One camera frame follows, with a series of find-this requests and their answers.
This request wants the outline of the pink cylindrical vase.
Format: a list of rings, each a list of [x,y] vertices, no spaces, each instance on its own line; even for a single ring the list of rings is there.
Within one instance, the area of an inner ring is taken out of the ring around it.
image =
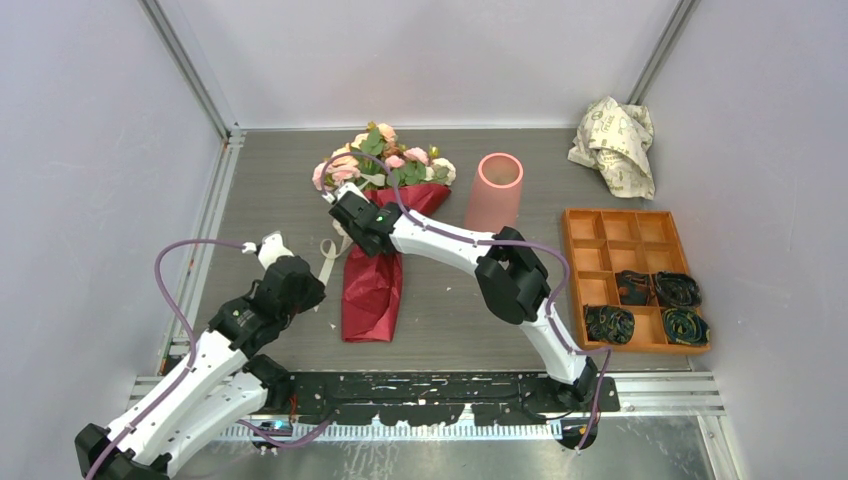
[[[472,181],[464,227],[495,233],[515,227],[523,179],[523,165],[513,155],[498,152],[483,157]]]

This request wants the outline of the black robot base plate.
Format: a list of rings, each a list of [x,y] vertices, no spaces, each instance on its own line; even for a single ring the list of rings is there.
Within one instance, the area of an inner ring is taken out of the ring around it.
[[[540,425],[593,407],[619,411],[612,378],[598,391],[599,400],[575,398],[542,372],[294,372],[258,412],[309,424],[418,427],[454,425],[468,410],[476,426]]]

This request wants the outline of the dark red wrapping paper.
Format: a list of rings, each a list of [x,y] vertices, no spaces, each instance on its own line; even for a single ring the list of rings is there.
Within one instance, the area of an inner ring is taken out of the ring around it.
[[[404,205],[431,216],[451,194],[449,187],[437,183],[404,186],[400,189]],[[365,196],[382,207],[395,202],[390,188],[371,190]],[[353,247],[344,267],[342,295],[342,333],[344,342],[390,342],[394,338],[403,293],[403,264],[400,255],[369,258]]]

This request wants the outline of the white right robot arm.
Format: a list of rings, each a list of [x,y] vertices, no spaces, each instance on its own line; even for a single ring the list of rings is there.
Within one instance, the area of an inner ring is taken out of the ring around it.
[[[352,185],[323,197],[330,216],[368,256],[417,255],[473,276],[488,310],[517,326],[534,347],[556,382],[562,407],[577,411],[596,398],[599,369],[578,349],[553,306],[548,271],[536,254],[539,245],[511,227],[499,233],[470,231],[399,203],[380,207]]]

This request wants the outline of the aluminium frame rail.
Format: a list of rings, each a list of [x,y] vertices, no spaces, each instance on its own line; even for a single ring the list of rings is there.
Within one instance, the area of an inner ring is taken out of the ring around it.
[[[602,420],[650,417],[716,417],[725,413],[723,401],[712,375],[691,371],[612,372],[620,401],[617,412],[603,413]],[[359,440],[546,440],[563,435],[576,437],[577,428],[585,425],[590,412],[578,419],[546,419],[540,425],[476,426],[471,413],[463,411],[458,423],[449,426],[412,427],[405,423],[384,426],[373,421],[364,426],[330,425],[320,435],[322,441]],[[301,437],[319,423],[285,420],[277,415],[247,416],[247,421],[260,428],[274,431],[280,440]]]

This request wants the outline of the rolled dark tie, brown pattern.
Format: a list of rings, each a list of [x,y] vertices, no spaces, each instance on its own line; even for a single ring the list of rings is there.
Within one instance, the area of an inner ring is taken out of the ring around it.
[[[622,305],[648,306],[654,298],[650,274],[623,270],[615,274],[618,297]]]

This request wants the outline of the orange wooden compartment tray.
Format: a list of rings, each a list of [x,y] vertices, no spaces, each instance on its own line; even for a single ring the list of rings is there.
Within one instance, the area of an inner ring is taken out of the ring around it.
[[[711,328],[668,211],[571,208],[562,215],[577,344],[701,354]]]

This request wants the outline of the rolled dark patterned tie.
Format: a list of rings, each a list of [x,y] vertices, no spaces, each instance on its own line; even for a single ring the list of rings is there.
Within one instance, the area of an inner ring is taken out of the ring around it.
[[[702,303],[699,284],[685,273],[659,271],[652,282],[660,306],[695,309]]]

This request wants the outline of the rolled dark tie, green pattern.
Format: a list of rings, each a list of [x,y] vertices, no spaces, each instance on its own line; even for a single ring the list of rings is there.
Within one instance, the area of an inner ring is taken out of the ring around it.
[[[629,310],[614,305],[585,305],[583,314],[589,340],[613,345],[632,340],[635,317]]]

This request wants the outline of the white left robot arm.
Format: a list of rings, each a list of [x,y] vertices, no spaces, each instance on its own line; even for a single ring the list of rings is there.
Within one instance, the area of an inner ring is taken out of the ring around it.
[[[265,410],[287,409],[291,374],[262,348],[295,315],[325,297],[299,256],[269,264],[251,290],[226,302],[185,357],[108,426],[85,426],[74,444],[86,479],[171,479],[226,428]]]

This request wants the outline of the cream printed ribbon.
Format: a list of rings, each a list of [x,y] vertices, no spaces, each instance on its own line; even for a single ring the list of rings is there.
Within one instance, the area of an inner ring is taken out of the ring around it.
[[[336,232],[337,239],[325,238],[320,242],[319,246],[324,261],[318,279],[324,286],[328,285],[335,262],[353,245],[353,240],[337,220],[333,220],[331,225]]]

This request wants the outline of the rolled dark tie, yellow pattern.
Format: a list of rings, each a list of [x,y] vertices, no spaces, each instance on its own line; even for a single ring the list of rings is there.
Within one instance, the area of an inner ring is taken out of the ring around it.
[[[695,310],[668,308],[662,312],[661,318],[670,343],[692,347],[709,344],[710,327]]]

